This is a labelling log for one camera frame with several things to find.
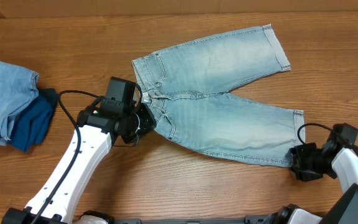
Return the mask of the light blue denim shorts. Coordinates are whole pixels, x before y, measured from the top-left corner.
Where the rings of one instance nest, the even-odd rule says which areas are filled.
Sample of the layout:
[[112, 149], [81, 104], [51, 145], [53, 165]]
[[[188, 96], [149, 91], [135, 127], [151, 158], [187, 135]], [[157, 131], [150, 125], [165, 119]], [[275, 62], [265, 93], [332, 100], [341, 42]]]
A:
[[271, 25], [174, 45], [132, 66], [159, 135], [211, 157], [290, 166], [290, 149], [305, 136], [303, 112], [233, 93], [291, 69]]

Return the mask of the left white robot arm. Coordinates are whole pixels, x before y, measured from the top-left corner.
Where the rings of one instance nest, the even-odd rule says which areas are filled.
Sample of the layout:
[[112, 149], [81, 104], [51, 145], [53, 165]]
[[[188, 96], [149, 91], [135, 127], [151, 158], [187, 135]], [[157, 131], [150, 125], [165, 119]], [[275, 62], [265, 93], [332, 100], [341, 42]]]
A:
[[73, 223], [84, 189], [117, 138], [136, 146], [155, 128], [151, 110], [135, 97], [141, 94], [138, 83], [111, 77], [106, 94], [70, 118], [71, 143], [44, 186], [22, 210], [9, 208], [1, 223]]

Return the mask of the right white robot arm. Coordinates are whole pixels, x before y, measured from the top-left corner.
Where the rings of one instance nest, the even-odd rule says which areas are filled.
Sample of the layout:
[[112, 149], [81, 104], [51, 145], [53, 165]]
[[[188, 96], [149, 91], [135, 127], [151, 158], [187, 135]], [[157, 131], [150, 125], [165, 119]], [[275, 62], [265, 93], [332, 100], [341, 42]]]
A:
[[358, 223], [358, 129], [347, 123], [335, 124], [322, 148], [301, 142], [290, 149], [291, 172], [308, 182], [328, 175], [338, 179], [343, 192], [330, 211], [320, 217], [289, 204], [264, 218], [264, 223]]

